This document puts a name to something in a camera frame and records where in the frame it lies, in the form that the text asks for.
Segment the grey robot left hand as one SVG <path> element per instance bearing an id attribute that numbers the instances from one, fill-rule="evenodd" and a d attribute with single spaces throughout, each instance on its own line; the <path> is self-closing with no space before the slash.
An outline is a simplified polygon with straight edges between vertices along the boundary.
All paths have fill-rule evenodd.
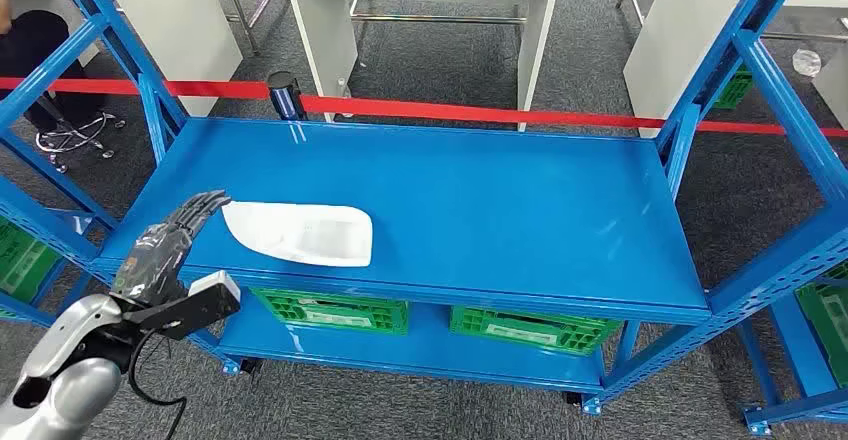
<path id="1" fill-rule="evenodd" d="M 207 220 L 230 202 L 224 190 L 199 193 L 148 226 L 118 269 L 109 294 L 141 309 L 187 296 L 178 273 Z"/>

